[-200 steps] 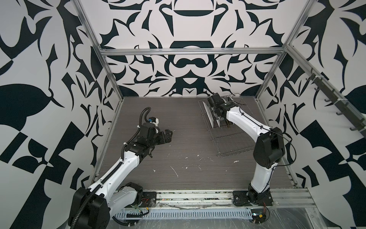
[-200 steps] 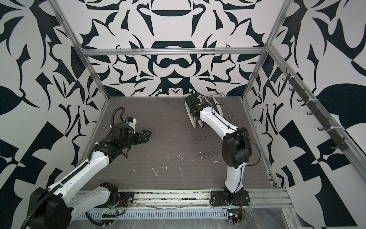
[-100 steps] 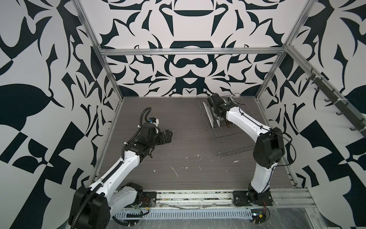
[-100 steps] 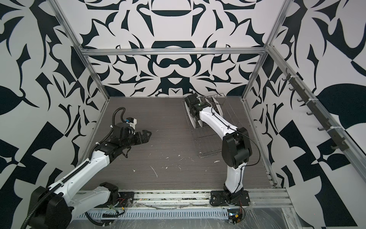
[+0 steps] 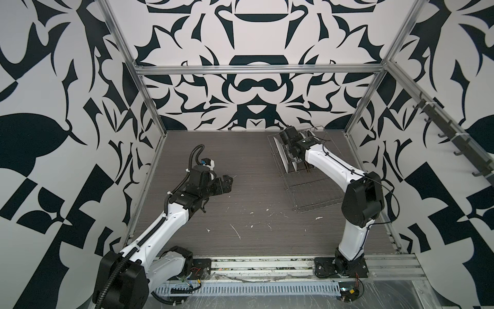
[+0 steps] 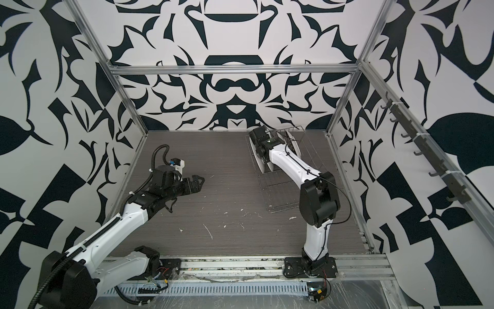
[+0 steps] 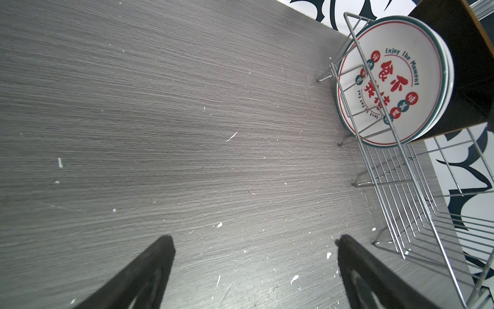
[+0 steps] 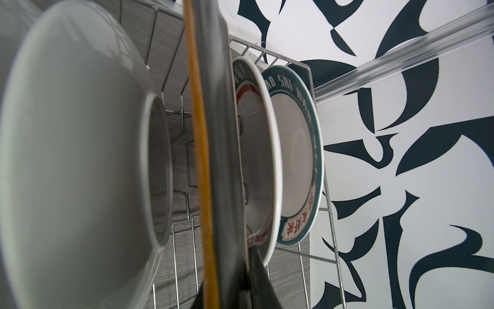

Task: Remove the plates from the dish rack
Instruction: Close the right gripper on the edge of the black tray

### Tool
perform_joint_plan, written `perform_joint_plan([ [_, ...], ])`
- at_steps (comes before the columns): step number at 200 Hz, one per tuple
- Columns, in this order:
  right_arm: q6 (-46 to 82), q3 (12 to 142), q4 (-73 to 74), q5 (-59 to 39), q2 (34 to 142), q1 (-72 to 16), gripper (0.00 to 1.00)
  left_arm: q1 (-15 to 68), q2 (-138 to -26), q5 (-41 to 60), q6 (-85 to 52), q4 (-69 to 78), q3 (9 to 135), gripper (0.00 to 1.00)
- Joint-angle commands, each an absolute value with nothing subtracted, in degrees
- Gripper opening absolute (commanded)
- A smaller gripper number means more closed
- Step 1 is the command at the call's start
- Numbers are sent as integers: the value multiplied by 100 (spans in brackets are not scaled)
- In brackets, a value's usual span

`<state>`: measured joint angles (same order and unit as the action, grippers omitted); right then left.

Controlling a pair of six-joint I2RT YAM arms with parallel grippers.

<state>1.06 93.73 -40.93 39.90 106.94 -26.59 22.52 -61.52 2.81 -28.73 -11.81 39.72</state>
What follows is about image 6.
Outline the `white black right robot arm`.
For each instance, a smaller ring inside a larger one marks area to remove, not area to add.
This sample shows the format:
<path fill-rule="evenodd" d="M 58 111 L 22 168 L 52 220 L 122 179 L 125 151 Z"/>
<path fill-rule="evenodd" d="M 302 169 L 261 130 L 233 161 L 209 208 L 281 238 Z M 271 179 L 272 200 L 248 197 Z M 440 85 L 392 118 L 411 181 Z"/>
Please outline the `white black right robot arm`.
<path fill-rule="evenodd" d="M 306 222 L 306 241 L 299 264 L 285 266 L 287 278 L 316 277 L 329 265 L 330 227 L 340 210 L 338 187 L 330 172 L 321 172 L 302 159 L 297 139 L 289 130 L 257 127 L 249 132 L 250 147 L 260 172 L 278 167 L 299 189 L 299 212 Z"/>

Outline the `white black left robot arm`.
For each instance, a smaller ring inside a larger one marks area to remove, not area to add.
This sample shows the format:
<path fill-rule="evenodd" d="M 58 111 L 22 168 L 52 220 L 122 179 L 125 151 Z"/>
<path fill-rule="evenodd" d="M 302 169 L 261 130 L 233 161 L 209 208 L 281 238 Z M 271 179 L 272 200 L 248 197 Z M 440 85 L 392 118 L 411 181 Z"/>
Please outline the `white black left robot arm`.
<path fill-rule="evenodd" d="M 167 202 L 176 203 L 180 196 L 199 193 L 205 179 L 198 175 L 182 176 L 183 165 L 170 162 L 155 167 L 136 193 L 132 193 L 121 210 L 108 223 L 65 252 L 54 251 L 42 262 L 37 292 L 29 308 L 90 308 L 97 298 L 110 289 L 128 303 L 141 306 L 142 301 L 122 293 L 120 284 L 135 277 L 154 281 L 160 276 L 158 251 L 140 246 L 110 264 L 103 261 L 136 229 L 146 224 L 162 209 L 172 211 Z"/>

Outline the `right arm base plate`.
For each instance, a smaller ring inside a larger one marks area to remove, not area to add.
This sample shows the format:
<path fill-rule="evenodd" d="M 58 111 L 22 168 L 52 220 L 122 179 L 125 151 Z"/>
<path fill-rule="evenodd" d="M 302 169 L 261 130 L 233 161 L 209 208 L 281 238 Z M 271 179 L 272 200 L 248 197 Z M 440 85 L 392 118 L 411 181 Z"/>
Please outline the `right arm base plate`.
<path fill-rule="evenodd" d="M 311 261 L 308 257 L 284 258 L 283 276 L 288 279 L 336 278 L 337 273 L 336 261 L 328 255 L 317 261 Z"/>

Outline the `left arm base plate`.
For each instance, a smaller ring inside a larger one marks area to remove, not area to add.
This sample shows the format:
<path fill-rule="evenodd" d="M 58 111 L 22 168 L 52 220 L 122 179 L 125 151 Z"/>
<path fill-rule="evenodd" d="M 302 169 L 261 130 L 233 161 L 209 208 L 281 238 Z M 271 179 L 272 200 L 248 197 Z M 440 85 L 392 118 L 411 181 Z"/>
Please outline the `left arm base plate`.
<path fill-rule="evenodd" d="M 143 277 L 153 277 L 155 280 L 173 279 L 180 274 L 181 262 L 180 258 L 151 259 L 143 273 Z"/>

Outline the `green rimmed round plate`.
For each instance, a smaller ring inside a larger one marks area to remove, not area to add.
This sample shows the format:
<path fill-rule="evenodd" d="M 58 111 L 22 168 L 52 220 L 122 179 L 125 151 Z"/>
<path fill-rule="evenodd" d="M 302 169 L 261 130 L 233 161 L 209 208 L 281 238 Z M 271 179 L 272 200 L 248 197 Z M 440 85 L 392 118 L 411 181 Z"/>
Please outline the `green rimmed round plate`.
<path fill-rule="evenodd" d="M 261 174 L 264 174 L 265 173 L 265 169 L 266 169 L 266 166 L 265 166 L 265 163 L 262 159 L 262 157 L 260 157 L 257 153 L 257 148 L 256 146 L 254 145 L 253 141 L 251 138 L 248 139 L 249 142 L 250 142 L 250 147 L 252 149 L 252 153 L 253 153 L 253 156 L 254 156 L 254 159 L 258 165 L 258 168 L 259 168 L 259 171 L 261 172 Z"/>

